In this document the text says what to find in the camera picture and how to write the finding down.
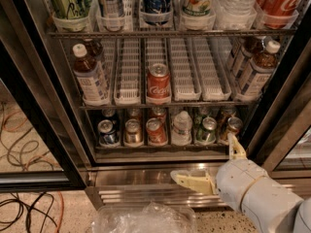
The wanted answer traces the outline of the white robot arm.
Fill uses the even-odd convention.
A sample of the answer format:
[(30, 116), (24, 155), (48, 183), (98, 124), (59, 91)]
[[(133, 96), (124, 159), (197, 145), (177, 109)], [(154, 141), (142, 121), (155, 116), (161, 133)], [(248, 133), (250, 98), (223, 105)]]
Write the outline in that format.
[(228, 135), (228, 143), (229, 161), (215, 176), (204, 169), (173, 170), (172, 180), (198, 193), (219, 195), (259, 233), (311, 233), (311, 199), (303, 199), (272, 180), (247, 158), (233, 134)]

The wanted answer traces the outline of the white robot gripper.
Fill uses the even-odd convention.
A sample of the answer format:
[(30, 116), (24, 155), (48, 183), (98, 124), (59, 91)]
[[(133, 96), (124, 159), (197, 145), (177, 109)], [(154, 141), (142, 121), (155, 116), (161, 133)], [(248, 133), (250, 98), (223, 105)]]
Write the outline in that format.
[(267, 172), (252, 160), (232, 133), (227, 134), (229, 161), (222, 165), (216, 175), (216, 185), (206, 170), (173, 170), (171, 179), (178, 185), (195, 192), (215, 195), (216, 187), (221, 199), (234, 211), (241, 211), (244, 195)]

